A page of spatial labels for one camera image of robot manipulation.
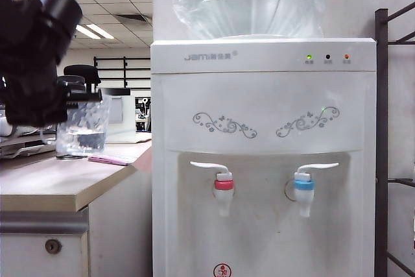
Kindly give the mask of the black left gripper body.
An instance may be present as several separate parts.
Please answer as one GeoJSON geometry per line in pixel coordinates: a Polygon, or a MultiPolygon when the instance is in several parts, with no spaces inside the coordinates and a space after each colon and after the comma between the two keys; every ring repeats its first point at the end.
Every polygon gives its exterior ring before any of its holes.
{"type": "Polygon", "coordinates": [[[39,84],[29,86],[5,77],[5,114],[10,125],[45,127],[67,120],[67,86],[57,81],[44,84],[44,90],[39,84]]]}

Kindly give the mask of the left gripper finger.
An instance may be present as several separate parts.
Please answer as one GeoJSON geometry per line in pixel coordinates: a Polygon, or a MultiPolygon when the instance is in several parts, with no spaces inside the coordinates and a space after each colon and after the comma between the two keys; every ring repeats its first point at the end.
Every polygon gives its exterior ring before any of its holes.
{"type": "Polygon", "coordinates": [[[100,91],[97,93],[88,93],[88,92],[76,92],[70,91],[66,98],[67,104],[78,104],[85,102],[101,102],[102,94],[100,91]]]}

